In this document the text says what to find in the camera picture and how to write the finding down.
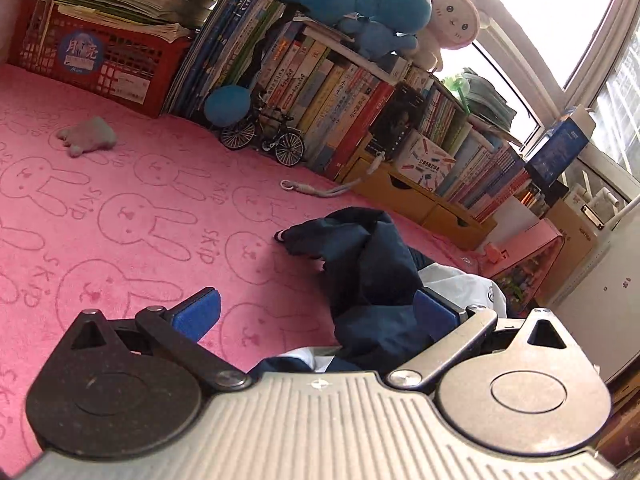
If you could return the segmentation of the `white and navy zip jacket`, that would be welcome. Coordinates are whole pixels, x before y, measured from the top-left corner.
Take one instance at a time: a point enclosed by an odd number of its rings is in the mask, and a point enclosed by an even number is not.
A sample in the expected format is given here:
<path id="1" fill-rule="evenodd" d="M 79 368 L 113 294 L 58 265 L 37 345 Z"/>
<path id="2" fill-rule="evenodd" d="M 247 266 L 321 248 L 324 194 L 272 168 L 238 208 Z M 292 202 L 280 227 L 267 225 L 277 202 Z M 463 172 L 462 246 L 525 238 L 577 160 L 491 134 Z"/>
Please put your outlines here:
<path id="1" fill-rule="evenodd" d="M 382 210 L 340 209 L 275 238 L 292 256 L 322 261 L 337 345 L 264 359 L 250 370 L 253 379 L 268 372 L 388 374 L 434 342 L 416 320 L 413 298 L 422 287 L 462 308 L 478 304 L 499 318 L 508 315 L 506 296 L 494 281 L 406 245 Z"/>

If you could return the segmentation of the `pink house-shaped diorama box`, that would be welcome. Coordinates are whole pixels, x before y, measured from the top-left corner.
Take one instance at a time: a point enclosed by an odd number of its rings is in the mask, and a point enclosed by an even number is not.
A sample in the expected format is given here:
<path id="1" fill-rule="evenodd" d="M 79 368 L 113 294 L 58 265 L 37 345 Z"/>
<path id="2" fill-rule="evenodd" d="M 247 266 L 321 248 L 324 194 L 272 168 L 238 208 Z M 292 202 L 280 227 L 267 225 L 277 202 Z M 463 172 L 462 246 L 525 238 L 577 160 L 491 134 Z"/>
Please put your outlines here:
<path id="1" fill-rule="evenodd" d="M 480 256 L 480 274 L 493 280 L 506 296 L 510 318 L 525 318 L 564 245 L 561 232 L 547 219 L 501 245 L 488 244 Z"/>

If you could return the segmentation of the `white label printer box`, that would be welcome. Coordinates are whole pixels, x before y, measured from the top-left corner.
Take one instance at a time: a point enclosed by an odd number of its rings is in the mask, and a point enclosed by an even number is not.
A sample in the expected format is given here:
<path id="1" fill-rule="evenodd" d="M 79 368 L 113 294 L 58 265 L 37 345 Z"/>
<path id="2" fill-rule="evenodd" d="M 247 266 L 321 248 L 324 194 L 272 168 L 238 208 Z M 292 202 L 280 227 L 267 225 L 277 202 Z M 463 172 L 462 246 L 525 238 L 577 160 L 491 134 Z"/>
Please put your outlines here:
<path id="1" fill-rule="evenodd" d="M 393 166 L 410 181 L 435 192 L 456 160 L 422 133 L 412 129 Z"/>

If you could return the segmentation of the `wooden desktop drawer organizer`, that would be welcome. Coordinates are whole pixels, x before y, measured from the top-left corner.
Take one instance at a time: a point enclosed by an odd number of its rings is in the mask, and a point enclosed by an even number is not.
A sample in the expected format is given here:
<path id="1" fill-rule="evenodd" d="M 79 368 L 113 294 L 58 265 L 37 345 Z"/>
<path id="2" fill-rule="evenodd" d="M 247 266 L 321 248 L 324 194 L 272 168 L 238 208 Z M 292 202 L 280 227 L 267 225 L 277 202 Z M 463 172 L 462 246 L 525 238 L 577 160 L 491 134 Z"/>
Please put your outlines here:
<path id="1" fill-rule="evenodd" d="M 463 250 L 475 250 L 498 226 L 493 216 L 483 222 L 475 220 L 460 206 L 450 204 L 426 188 L 400 174 L 389 162 L 382 162 L 369 177 L 367 170 L 374 157 L 357 148 L 346 164 L 328 168 L 326 176 L 338 183 L 362 178 L 354 192 L 385 209 L 401 214 L 424 229 L 449 240 Z"/>

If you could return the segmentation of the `miniature black bicycle model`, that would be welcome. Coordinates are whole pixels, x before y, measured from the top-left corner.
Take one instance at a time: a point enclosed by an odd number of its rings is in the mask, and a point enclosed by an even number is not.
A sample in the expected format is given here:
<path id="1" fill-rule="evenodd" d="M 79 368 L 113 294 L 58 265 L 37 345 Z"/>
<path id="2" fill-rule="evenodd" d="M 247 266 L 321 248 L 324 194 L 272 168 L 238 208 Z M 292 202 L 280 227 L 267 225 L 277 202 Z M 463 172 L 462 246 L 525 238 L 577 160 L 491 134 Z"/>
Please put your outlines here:
<path id="1" fill-rule="evenodd" d="M 248 112 L 236 124 L 224 127 L 218 140 L 230 151 L 239 151 L 257 142 L 259 148 L 273 154 L 280 165 L 295 167 L 306 152 L 302 132 L 291 126 L 294 117 L 279 107 L 272 114 L 266 113 L 265 94 L 264 89 L 254 92 Z"/>

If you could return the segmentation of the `black smartphone on stand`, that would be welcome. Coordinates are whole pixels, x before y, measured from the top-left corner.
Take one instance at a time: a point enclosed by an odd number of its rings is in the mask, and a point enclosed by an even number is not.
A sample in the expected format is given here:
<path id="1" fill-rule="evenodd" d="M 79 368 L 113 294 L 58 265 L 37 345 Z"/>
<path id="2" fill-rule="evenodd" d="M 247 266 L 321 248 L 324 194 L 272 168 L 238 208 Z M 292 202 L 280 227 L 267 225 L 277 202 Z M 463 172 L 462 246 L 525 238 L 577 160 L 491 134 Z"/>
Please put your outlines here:
<path id="1" fill-rule="evenodd" d="M 408 133 L 419 125 L 424 110 L 422 94 L 404 82 L 398 84 L 369 128 L 371 139 L 366 151 L 372 155 L 384 153 L 386 162 L 390 162 L 399 153 Z"/>

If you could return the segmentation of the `small grey plush toy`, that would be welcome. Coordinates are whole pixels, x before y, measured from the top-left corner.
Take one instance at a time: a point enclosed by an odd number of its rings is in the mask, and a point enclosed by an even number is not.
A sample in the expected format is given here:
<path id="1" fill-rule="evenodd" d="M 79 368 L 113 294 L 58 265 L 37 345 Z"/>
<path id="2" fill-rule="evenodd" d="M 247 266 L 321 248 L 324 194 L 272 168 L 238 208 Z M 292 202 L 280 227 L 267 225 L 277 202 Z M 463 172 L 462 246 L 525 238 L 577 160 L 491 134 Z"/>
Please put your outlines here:
<path id="1" fill-rule="evenodd" d="M 110 150 L 117 143 L 113 128 L 98 116 L 62 129 L 56 133 L 56 137 L 63 142 L 66 153 L 71 158 L 94 151 Z"/>

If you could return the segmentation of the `blue round ball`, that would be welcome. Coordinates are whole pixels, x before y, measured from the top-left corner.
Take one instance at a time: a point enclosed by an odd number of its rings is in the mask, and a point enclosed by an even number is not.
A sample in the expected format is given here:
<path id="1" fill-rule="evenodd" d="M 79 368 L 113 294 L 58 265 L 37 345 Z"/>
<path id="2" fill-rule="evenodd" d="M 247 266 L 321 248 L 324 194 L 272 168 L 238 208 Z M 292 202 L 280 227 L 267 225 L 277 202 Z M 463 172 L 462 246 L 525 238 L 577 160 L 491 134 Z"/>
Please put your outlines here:
<path id="1" fill-rule="evenodd" d="M 224 128 L 239 122 L 250 110 L 250 90 L 232 84 L 214 90 L 205 100 L 203 112 L 215 127 Z"/>

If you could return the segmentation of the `row of upright books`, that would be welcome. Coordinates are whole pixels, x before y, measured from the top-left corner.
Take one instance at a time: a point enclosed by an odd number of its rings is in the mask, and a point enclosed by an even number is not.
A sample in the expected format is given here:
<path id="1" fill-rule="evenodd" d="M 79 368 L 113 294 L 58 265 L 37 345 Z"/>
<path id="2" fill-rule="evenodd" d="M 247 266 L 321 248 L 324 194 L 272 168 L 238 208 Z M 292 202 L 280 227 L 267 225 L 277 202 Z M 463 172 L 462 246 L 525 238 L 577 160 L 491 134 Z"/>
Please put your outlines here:
<path id="1" fill-rule="evenodd" d="M 425 100 L 414 128 L 456 163 L 435 192 L 483 222 L 532 177 L 510 136 L 513 110 L 472 70 L 439 79 L 390 52 L 370 61 L 351 36 L 280 0 L 219 0 L 172 82 L 165 110 L 210 125 L 203 105 L 217 88 L 264 89 L 266 113 L 294 117 L 306 145 L 299 163 L 326 176 L 366 149 L 369 128 L 396 86 Z"/>

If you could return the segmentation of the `red plastic crate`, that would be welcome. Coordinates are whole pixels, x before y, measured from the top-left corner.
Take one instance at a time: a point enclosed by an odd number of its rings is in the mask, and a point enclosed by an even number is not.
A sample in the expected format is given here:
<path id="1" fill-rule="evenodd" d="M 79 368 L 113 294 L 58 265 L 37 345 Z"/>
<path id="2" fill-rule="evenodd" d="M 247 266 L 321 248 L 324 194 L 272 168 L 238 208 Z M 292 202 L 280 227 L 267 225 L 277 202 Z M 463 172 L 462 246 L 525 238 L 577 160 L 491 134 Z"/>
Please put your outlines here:
<path id="1" fill-rule="evenodd" d="M 156 117 L 189 48 L 189 38 L 167 42 L 21 0 L 9 63 Z"/>

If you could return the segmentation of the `pink white bunny plush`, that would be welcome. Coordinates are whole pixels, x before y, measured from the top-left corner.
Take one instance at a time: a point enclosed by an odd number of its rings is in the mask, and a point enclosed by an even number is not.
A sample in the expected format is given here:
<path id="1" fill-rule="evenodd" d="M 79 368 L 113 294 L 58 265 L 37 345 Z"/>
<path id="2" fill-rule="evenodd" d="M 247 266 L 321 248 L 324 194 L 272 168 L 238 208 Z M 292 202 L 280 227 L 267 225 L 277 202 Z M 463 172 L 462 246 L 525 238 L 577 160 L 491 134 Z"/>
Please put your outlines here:
<path id="1" fill-rule="evenodd" d="M 480 14 L 472 0 L 432 0 L 431 18 L 416 33 L 415 66 L 427 72 L 442 70 L 442 50 L 459 50 L 472 44 L 480 32 Z"/>

